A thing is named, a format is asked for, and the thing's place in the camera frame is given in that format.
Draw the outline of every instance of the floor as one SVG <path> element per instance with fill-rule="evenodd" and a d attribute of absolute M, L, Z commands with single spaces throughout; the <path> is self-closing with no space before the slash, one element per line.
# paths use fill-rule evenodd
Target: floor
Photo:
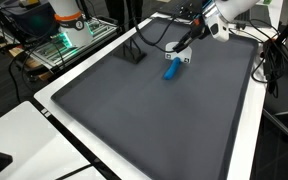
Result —
<path fill-rule="evenodd" d="M 108 12 L 103 0 L 91 0 L 95 6 L 97 15 L 107 16 Z M 147 17 L 163 3 L 156 0 L 144 0 L 143 17 Z M 288 0 L 284 0 L 281 21 L 287 24 Z M 0 116 L 7 113 L 17 105 L 14 85 L 8 74 L 7 68 L 11 58 L 0 54 Z M 27 89 L 21 79 L 20 72 L 12 68 L 19 85 L 21 99 L 32 100 L 33 92 Z M 44 87 L 47 82 L 30 83 L 34 91 Z M 280 117 L 288 127 L 288 116 Z M 265 118 L 262 118 L 258 136 L 257 148 L 254 157 L 252 180 L 288 180 L 288 142 L 281 132 Z"/>

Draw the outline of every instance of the gray mat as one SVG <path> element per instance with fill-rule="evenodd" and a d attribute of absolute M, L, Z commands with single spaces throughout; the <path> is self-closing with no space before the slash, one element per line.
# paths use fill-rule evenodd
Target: gray mat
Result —
<path fill-rule="evenodd" d="M 143 34 L 155 40 L 166 24 Z M 172 24 L 161 46 L 187 30 Z M 148 54 L 138 65 L 107 55 L 52 99 L 152 179 L 225 179 L 258 43 L 196 40 L 191 64 L 166 81 L 171 61 L 135 40 Z"/>

